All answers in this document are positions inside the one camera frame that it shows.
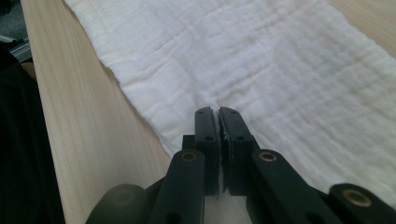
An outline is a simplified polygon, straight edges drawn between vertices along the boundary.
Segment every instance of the wooden tabletop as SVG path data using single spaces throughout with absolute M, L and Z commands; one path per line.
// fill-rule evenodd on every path
M 332 0 L 350 22 L 396 56 L 396 2 Z M 60 0 L 22 0 L 67 223 L 84 223 L 110 188 L 143 188 L 169 165 L 159 139 L 97 59 Z M 205 223 L 249 223 L 242 197 L 206 198 Z

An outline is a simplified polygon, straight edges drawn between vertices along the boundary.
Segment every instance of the white towel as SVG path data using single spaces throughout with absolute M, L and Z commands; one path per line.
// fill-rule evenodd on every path
M 324 0 L 65 0 L 169 156 L 238 110 L 308 184 L 396 203 L 396 62 Z

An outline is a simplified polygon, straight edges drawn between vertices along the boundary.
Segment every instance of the black pants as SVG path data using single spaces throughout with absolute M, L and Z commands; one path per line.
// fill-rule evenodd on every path
M 36 82 L 0 49 L 0 223 L 64 223 Z

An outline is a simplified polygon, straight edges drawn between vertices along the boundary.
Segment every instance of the table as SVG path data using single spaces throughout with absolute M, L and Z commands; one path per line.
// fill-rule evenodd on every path
M 395 1 L 332 3 L 396 57 Z M 84 223 L 107 190 L 121 183 L 146 188 L 165 175 L 170 159 L 65 2 L 22 0 L 22 6 L 65 220 Z M 206 198 L 205 223 L 249 223 L 244 198 Z

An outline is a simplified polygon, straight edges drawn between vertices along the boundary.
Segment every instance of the white cloth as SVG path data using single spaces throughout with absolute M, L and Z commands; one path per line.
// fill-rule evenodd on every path
M 396 203 L 396 62 L 328 2 L 65 2 L 169 156 L 227 106 L 308 184 Z

